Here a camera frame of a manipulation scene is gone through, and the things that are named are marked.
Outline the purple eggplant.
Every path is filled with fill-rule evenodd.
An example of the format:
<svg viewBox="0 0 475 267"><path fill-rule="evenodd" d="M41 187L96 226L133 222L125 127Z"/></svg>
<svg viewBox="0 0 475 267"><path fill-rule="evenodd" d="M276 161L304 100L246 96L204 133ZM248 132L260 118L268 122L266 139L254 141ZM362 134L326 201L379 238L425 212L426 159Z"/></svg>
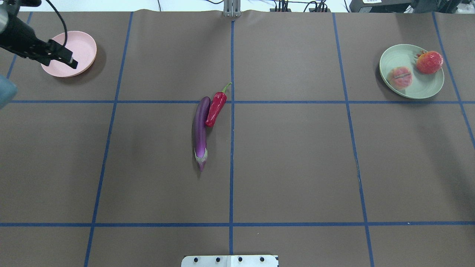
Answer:
<svg viewBox="0 0 475 267"><path fill-rule="evenodd" d="M193 130L193 153L200 172L204 170L207 162L207 130L206 120L209 113L211 99L208 96L202 98L196 108L192 130Z"/></svg>

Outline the red chili pepper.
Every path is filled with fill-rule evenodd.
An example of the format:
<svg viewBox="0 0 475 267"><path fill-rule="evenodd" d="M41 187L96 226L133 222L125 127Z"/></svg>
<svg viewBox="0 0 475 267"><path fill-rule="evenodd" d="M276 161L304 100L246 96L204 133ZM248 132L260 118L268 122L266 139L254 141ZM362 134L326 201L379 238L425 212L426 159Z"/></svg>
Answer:
<svg viewBox="0 0 475 267"><path fill-rule="evenodd" d="M222 90L215 93L205 121L207 127L213 127L215 125L219 113L227 103L226 91L231 85L232 82L228 83Z"/></svg>

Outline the yellow pink peach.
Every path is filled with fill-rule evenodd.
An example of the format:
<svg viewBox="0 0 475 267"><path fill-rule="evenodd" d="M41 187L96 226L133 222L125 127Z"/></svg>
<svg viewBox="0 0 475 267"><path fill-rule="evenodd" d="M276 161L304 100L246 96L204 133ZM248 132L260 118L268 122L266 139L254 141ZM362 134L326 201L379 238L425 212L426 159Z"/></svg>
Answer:
<svg viewBox="0 0 475 267"><path fill-rule="evenodd" d="M387 81L396 90L405 90L413 82L413 74L409 67L399 66L393 68L387 75Z"/></svg>

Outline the pink plate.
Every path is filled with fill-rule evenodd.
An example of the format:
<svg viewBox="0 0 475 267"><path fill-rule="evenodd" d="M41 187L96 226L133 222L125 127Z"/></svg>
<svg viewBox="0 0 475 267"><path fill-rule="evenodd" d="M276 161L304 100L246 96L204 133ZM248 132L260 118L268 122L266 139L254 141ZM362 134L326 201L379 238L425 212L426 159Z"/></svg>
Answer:
<svg viewBox="0 0 475 267"><path fill-rule="evenodd" d="M76 68L71 68L57 60L52 60L49 66L41 64L43 71L51 76L69 78L86 71L95 61L97 45L94 38L80 31L67 32L68 40L66 48L72 52L72 58L78 62Z"/></svg>

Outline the orange black power strip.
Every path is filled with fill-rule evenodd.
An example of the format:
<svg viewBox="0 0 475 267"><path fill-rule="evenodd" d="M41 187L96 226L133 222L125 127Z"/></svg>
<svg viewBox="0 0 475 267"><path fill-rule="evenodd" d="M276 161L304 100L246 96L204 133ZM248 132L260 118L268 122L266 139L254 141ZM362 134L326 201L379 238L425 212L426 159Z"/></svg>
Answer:
<svg viewBox="0 0 475 267"><path fill-rule="evenodd" d="M271 0L270 12L330 13L326 0Z"/></svg>

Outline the black power adapter box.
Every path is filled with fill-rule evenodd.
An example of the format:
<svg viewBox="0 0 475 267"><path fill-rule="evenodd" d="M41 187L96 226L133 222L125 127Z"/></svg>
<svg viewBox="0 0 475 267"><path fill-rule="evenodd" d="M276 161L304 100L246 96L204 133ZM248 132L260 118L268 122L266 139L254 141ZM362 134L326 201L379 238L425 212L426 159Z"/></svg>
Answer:
<svg viewBox="0 0 475 267"><path fill-rule="evenodd" d="M412 0L352 0L352 13L404 13Z"/></svg>

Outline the green plate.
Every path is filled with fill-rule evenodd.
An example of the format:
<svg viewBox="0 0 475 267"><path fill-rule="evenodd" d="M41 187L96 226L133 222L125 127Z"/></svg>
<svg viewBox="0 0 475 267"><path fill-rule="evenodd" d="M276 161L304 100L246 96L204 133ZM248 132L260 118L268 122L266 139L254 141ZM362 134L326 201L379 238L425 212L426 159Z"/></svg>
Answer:
<svg viewBox="0 0 475 267"><path fill-rule="evenodd" d="M379 59L379 74L385 85L404 98L428 99L439 93L444 85L444 71L440 69L434 74L425 75L416 68L416 54L426 51L412 44L396 44L386 49ZM396 90L387 81L388 73L396 67L409 67L413 74L413 82L405 90Z"/></svg>

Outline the aluminium frame post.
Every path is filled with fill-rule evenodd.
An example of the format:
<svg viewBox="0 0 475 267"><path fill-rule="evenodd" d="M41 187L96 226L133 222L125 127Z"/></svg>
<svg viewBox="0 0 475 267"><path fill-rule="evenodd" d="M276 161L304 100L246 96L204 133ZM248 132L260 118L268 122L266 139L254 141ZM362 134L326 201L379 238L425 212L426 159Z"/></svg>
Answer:
<svg viewBox="0 0 475 267"><path fill-rule="evenodd" d="M224 17L240 17L241 0L224 0L223 15Z"/></svg>

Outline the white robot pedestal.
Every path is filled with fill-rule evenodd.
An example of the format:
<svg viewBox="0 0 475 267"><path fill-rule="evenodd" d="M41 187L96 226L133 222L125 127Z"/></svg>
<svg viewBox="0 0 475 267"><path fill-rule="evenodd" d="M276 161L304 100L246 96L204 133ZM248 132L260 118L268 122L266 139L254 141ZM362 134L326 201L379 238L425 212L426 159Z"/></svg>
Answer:
<svg viewBox="0 0 475 267"><path fill-rule="evenodd" d="M205 255L185 256L182 267L278 267L275 255Z"/></svg>

